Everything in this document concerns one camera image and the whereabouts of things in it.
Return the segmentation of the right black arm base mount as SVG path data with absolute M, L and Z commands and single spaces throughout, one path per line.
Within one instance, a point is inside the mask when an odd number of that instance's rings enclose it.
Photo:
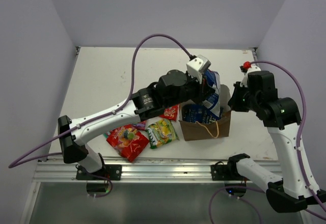
M 231 173 L 231 170 L 223 161 L 218 161 L 210 166 L 212 181 L 233 181 L 239 177 Z

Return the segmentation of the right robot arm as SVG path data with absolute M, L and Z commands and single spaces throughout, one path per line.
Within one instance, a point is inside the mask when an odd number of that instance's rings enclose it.
M 271 207 L 278 213 L 299 212 L 309 205 L 325 203 L 325 191 L 314 179 L 305 182 L 300 166 L 310 174 L 310 167 L 303 146 L 297 135 L 301 117 L 296 102 L 291 98 L 279 98 L 274 75 L 269 71 L 247 72 L 243 81 L 234 84 L 233 95 L 228 102 L 233 111 L 254 111 L 267 128 L 276 148 L 282 176 L 273 174 L 243 153 L 228 160 L 227 174 L 231 179 L 241 176 L 262 189 Z M 299 163 L 298 153 L 302 155 Z

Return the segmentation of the blue Kettle chips bag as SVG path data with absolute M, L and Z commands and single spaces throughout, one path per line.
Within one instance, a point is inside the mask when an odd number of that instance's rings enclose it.
M 182 107 L 181 113 L 182 120 L 190 123 L 210 124 L 217 121 L 207 108 L 198 104 L 186 104 Z

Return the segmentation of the purple Fox's berries candy bag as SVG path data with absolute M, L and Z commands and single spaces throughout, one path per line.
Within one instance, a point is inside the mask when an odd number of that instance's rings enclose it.
M 138 122 L 138 123 L 134 123 L 134 124 L 132 124 L 132 126 L 137 130 L 145 131 L 146 130 L 146 123 L 147 123 L 147 121 L 144 120 L 144 121 L 141 121 L 141 122 Z

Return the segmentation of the brown paper bag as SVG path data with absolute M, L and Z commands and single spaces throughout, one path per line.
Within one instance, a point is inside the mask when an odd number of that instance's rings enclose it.
M 230 99 L 230 89 L 222 84 L 220 91 L 222 117 L 212 123 L 191 123 L 183 120 L 183 111 L 186 105 L 193 105 L 189 100 L 179 105 L 179 123 L 185 141 L 199 141 L 228 137 L 231 123 L 231 108 L 227 104 Z

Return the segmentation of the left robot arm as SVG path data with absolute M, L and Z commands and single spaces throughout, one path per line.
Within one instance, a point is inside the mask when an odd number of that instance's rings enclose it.
M 79 119 L 61 116 L 58 135 L 65 164 L 80 164 L 92 178 L 104 177 L 106 167 L 99 153 L 87 143 L 110 130 L 162 115 L 166 108 L 192 100 L 201 103 L 214 93 L 208 84 L 207 72 L 199 77 L 188 72 L 171 70 L 140 89 L 123 102 L 99 113 Z

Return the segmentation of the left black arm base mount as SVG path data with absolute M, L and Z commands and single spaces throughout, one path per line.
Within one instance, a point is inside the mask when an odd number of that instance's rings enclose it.
M 120 181 L 122 175 L 122 165 L 120 164 L 106 164 L 102 169 L 88 173 L 84 167 L 77 165 L 76 180 L 107 180 Z

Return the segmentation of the yellow green Fox's candy bag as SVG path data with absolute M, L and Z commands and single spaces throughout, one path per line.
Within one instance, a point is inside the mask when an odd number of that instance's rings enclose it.
M 150 124 L 147 129 L 150 148 L 156 149 L 170 142 L 179 140 L 179 136 L 172 122 L 168 119 L 161 119 Z

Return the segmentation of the red snack sticks bag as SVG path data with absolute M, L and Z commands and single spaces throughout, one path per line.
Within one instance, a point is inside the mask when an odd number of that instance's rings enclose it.
M 159 117 L 168 119 L 171 121 L 176 121 L 178 117 L 178 105 L 171 106 L 164 110 L 164 113 Z

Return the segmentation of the blue spicy chilli chips bag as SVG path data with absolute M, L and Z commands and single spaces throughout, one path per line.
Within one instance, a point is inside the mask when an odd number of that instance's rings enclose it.
M 221 109 L 221 83 L 220 75 L 216 71 L 207 70 L 205 72 L 207 84 L 214 89 L 214 92 L 209 95 L 203 102 L 203 105 L 209 110 L 211 116 L 216 120 L 219 120 L 222 116 L 223 110 Z

